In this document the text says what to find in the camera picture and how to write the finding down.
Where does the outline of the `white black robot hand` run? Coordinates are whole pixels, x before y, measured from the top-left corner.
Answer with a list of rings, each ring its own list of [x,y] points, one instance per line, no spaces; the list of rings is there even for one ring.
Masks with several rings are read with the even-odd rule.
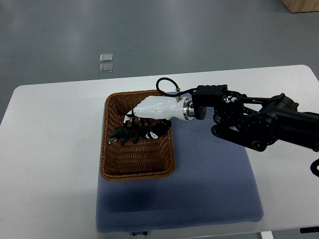
[[[194,114],[192,99],[182,97],[149,96],[142,100],[136,107],[130,110],[124,118],[124,126],[132,122],[136,117],[140,121],[146,119],[158,120],[157,124],[149,129],[145,135],[147,139],[162,137],[171,127],[170,119],[192,120]]]

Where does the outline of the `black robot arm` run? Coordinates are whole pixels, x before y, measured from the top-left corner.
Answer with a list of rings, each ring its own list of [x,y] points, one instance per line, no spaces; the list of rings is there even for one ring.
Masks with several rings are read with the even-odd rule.
[[[214,110],[211,133],[218,138],[262,152],[277,140],[319,150],[319,116],[299,112],[299,104],[285,94],[252,98],[227,85],[198,86],[191,92],[194,116]]]

